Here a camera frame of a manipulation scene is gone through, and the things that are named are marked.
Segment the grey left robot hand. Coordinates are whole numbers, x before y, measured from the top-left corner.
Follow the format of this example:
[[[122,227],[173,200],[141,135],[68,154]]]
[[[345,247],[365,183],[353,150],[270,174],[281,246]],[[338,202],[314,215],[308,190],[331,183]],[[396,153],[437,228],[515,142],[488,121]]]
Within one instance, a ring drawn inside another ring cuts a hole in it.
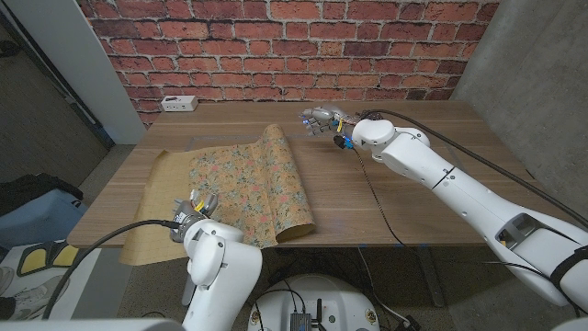
[[[200,192],[192,189],[187,200],[175,199],[173,222],[178,227],[170,230],[170,238],[176,243],[182,243],[187,229],[194,223],[209,219],[219,203],[217,194],[208,194],[204,199],[200,198]]]

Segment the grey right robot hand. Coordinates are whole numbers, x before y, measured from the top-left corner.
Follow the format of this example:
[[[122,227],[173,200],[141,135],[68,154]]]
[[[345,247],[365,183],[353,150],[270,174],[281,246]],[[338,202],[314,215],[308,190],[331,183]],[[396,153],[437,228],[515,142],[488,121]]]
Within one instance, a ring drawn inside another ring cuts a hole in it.
[[[352,136],[353,129],[359,122],[358,116],[349,115],[334,105],[304,109],[300,117],[309,135],[324,135],[329,132],[344,138]]]

